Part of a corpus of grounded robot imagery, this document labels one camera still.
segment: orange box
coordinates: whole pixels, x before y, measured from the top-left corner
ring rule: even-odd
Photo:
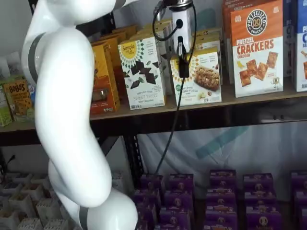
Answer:
[[[118,33],[118,32],[126,32],[127,33],[127,39],[131,38],[133,35],[137,32],[138,25],[130,25],[125,26],[121,28],[116,28],[112,31],[112,33]]]
[[[283,91],[283,0],[253,4],[230,13],[236,97]]]
[[[95,57],[94,91],[91,114],[116,112],[119,107],[119,96],[111,61],[108,43],[93,46]]]

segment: granola bar box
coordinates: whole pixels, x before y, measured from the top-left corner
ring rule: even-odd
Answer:
[[[165,105],[165,78],[159,41],[140,34],[118,46],[131,110]]]
[[[179,76],[178,63],[179,60],[177,57],[171,59],[177,103],[183,81]],[[180,105],[207,104],[221,101],[221,81],[217,47],[194,51],[189,66],[189,78],[185,79]]]
[[[283,91],[283,0],[230,14],[236,97]]]

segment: cracker image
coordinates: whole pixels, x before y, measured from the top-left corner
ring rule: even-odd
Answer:
[[[263,63],[259,63],[257,74],[255,75],[256,78],[263,81],[265,74],[267,73],[268,66]]]
[[[305,79],[307,80],[307,61],[304,62],[304,73],[305,73]]]
[[[205,89],[217,91],[220,88],[219,72],[206,67],[198,67],[195,71],[195,82]]]
[[[241,79],[242,87],[245,87],[245,86],[251,84],[251,80],[250,80],[250,77],[248,75],[248,71],[247,70],[244,70],[244,71],[240,72],[240,79]]]
[[[268,67],[272,69],[275,68],[277,58],[278,58],[278,53],[270,51],[268,55],[268,60],[267,60]]]
[[[248,67],[248,75],[250,77],[257,74],[257,63],[255,59],[247,62],[246,66]]]

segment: sweet thins box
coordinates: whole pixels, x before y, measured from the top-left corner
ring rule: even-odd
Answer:
[[[246,174],[243,176],[243,187],[254,190],[274,188],[273,176],[271,173]]]
[[[210,203],[236,204],[236,195],[233,188],[208,188],[206,201]]]
[[[179,76],[179,60],[176,56],[171,59],[171,69],[178,103],[183,78]],[[194,51],[189,65],[189,78],[185,78],[180,105],[208,104],[221,101],[217,47]]]
[[[169,189],[172,190],[194,190],[193,174],[170,174],[168,178]]]
[[[165,105],[164,71],[159,41],[140,34],[118,46],[131,110]]]
[[[178,225],[185,230],[191,230],[189,211],[178,207],[163,207],[160,210],[161,224]]]
[[[236,188],[236,171],[232,169],[210,170],[210,185]]]
[[[246,207],[247,229],[282,229],[282,215],[278,206]]]
[[[218,205],[207,204],[206,220],[215,221],[217,223],[229,223],[237,229],[237,211],[236,205]]]
[[[230,15],[236,97],[283,91],[283,1]]]
[[[307,2],[297,1],[296,14],[296,71],[294,85],[297,92],[307,90]]]

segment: yellow box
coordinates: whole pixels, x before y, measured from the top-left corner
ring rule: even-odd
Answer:
[[[127,38],[129,39],[133,35],[136,34],[137,32],[138,25],[130,25],[130,26],[125,26],[121,28],[116,28],[112,31],[112,33],[118,33],[118,32],[126,32],[127,33]]]

